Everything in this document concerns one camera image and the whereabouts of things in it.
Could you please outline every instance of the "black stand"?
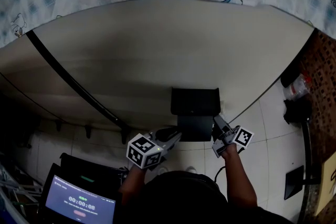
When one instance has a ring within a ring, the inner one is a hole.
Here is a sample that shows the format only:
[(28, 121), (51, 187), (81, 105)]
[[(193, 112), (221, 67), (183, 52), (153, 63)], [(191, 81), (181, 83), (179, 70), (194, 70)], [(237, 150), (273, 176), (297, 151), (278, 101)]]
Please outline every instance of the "black stand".
[(303, 179), (303, 174), (303, 165), (286, 174), (285, 200), (301, 191), (303, 185), (316, 185), (321, 183), (320, 178)]

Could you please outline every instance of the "white curved surface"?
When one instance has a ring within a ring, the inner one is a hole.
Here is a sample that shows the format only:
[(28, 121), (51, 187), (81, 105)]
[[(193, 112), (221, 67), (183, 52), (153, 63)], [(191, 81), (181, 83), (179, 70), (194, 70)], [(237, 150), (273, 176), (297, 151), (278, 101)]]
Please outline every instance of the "white curved surface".
[[(219, 87), (224, 114), (233, 119), (275, 81), (312, 31), (269, 6), (198, 0), (123, 2), (34, 30), (100, 102), (146, 129), (176, 122), (171, 87)], [(26, 37), (0, 50), (0, 63), (1, 72), (58, 115), (108, 123), (62, 82)]]

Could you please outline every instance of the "floor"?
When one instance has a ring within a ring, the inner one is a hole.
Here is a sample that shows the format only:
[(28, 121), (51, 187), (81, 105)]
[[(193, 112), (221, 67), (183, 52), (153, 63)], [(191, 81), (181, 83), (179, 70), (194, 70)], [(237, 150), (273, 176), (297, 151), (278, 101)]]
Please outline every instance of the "floor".
[[(285, 175), (305, 164), (305, 149), (301, 129), (288, 125), (283, 119), (283, 100), (282, 85), (278, 81), (231, 126), (241, 125), (255, 133), (240, 157), (257, 193), (259, 206), (297, 222), (303, 190), (285, 201)], [(16, 148), (13, 152), (27, 172), (42, 182), (51, 164), (60, 164), (59, 156), (63, 152), (112, 167), (131, 166), (125, 156), (126, 145), (121, 143), (117, 132), (93, 130), (91, 139), (87, 139), (83, 127), (62, 125), (61, 132), (57, 132), (54, 122), (43, 120), (31, 145), (29, 150)], [(216, 158), (211, 146), (212, 142), (180, 142), (162, 165), (168, 170), (193, 166), (199, 174), (214, 179), (224, 161)], [(146, 181), (155, 176), (156, 170), (148, 172)], [(217, 183), (226, 195), (225, 170), (218, 176)]]

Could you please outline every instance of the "screen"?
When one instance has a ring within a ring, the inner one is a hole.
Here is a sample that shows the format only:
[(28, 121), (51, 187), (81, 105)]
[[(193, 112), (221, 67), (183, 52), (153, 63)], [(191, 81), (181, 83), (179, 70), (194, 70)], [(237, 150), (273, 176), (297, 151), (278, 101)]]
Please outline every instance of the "screen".
[(81, 189), (55, 175), (46, 207), (78, 222), (111, 224), (115, 203), (115, 200)]

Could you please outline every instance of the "white cube with marker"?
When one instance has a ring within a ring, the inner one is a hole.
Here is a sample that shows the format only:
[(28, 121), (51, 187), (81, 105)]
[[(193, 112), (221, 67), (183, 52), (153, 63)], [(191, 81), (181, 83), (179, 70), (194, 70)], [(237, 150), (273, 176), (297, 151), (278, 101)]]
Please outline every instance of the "white cube with marker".
[(137, 134), (127, 145), (127, 158), (141, 169), (160, 163), (163, 148), (142, 134)]

